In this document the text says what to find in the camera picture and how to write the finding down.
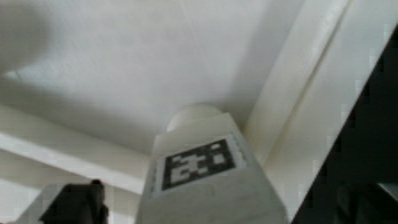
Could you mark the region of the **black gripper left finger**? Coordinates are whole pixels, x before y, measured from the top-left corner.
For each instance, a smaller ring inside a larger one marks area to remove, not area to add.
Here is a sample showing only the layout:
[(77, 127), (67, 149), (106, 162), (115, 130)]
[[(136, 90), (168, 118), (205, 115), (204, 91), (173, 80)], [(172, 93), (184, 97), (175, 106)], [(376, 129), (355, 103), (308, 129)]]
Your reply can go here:
[(38, 221), (42, 224), (108, 224), (104, 185), (97, 179), (61, 187)]

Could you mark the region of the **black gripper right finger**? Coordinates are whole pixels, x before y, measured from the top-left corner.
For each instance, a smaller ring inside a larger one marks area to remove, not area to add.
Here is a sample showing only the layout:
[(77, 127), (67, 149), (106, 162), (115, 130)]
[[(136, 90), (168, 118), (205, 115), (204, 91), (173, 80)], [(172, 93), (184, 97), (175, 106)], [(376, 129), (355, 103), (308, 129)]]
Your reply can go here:
[(308, 224), (398, 224), (398, 182), (314, 183)]

